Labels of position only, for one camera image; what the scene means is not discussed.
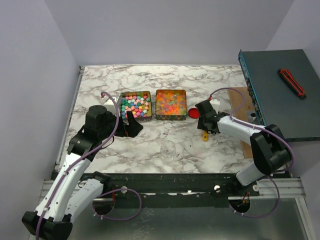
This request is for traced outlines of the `yellow plastic scoop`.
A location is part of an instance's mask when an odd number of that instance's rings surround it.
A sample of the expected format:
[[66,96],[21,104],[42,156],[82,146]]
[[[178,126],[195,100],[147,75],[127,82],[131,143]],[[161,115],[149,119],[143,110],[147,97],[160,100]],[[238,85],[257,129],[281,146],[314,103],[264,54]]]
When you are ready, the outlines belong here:
[[203,135],[202,135],[202,140],[203,140],[204,142],[207,142],[208,139],[209,139],[209,134],[208,134],[207,131],[204,131],[204,132],[203,132]]

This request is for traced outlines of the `tin of paper stars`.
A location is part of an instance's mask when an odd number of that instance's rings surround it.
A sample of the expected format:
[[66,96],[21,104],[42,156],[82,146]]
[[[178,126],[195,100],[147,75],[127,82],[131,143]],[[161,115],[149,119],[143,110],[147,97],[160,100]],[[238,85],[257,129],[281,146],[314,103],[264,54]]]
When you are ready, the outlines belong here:
[[128,122],[128,114],[131,112],[138,122],[152,120],[152,98],[150,91],[131,91],[120,94],[120,115],[123,121]]

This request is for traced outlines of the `clear glass jar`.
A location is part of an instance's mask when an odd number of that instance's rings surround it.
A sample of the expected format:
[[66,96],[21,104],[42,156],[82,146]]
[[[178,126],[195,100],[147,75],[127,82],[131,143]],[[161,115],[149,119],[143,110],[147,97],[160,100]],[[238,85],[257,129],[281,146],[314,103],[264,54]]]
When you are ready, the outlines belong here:
[[165,140],[160,147],[161,159],[164,163],[171,163],[176,157],[176,145],[171,140]]

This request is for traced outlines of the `tin of gummy candies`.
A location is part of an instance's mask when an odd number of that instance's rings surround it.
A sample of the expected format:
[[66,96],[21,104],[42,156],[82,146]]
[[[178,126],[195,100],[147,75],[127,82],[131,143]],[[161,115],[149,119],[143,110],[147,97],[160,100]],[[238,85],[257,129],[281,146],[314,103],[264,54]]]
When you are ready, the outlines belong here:
[[186,120],[186,91],[183,89],[157,89],[155,93],[155,118],[170,121]]

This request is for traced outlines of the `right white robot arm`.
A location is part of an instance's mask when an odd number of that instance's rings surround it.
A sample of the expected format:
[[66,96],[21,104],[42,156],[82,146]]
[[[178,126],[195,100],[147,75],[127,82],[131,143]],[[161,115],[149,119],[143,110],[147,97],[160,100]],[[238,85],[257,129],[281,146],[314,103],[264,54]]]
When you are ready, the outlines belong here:
[[238,171],[235,174],[236,180],[230,183],[230,191],[234,195],[243,195],[252,182],[293,162],[293,151],[278,126],[254,125],[225,112],[217,113],[209,100],[196,104],[195,108],[199,113],[199,130],[210,134],[225,134],[251,146],[253,162]]

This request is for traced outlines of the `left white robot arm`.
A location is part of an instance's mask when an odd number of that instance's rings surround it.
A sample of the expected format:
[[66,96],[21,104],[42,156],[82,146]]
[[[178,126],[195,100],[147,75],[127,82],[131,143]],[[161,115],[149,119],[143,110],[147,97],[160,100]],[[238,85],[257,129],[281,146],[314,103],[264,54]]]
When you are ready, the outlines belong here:
[[22,223],[37,240],[66,240],[80,213],[95,199],[111,196],[115,202],[117,192],[111,177],[101,172],[89,176],[84,186],[74,193],[80,178],[96,154],[115,136],[122,137],[125,126],[118,110],[112,113],[103,105],[88,109],[85,123],[69,141],[67,154],[49,191],[34,211],[27,211]]

